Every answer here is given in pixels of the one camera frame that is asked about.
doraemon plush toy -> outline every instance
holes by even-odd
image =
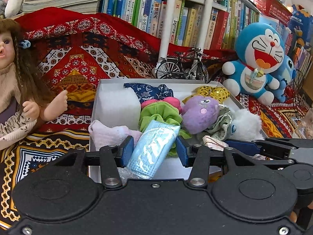
[[[245,27],[235,43],[237,61],[223,64],[223,73],[228,75],[223,85],[237,96],[240,92],[254,96],[263,105],[274,100],[272,92],[278,89],[279,81],[270,73],[284,61],[285,47],[278,32],[268,24],[253,23]]]
[[[274,97],[280,102],[285,102],[285,88],[296,75],[295,66],[289,56],[285,56],[283,64],[277,70],[272,72],[271,75],[279,81],[279,88],[276,90],[267,90],[271,91],[274,94]]]

bicycle wheel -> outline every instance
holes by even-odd
[[[202,62],[198,64],[196,79],[204,81],[205,84],[209,83],[209,72],[207,67]]]
[[[157,79],[183,79],[183,75],[176,59],[163,60],[156,68]]]

purple plush toy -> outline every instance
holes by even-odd
[[[197,134],[215,123],[219,115],[219,102],[200,95],[190,98],[183,107],[183,126],[191,134]]]

hair clip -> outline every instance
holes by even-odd
[[[23,40],[21,41],[18,46],[20,48],[29,48],[30,47],[30,41],[29,40]]]

screw head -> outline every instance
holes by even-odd
[[[32,235],[32,229],[29,228],[29,227],[24,227],[22,229],[22,232],[23,232],[24,235]]]
[[[190,183],[194,186],[201,186],[205,184],[205,180],[202,178],[193,178],[190,180]]]
[[[117,178],[107,178],[104,183],[109,186],[115,186],[118,185],[119,180]]]
[[[279,230],[279,235],[287,235],[289,233],[289,228],[288,227],[282,227]]]
[[[161,185],[159,183],[153,183],[152,185],[152,188],[160,188]]]

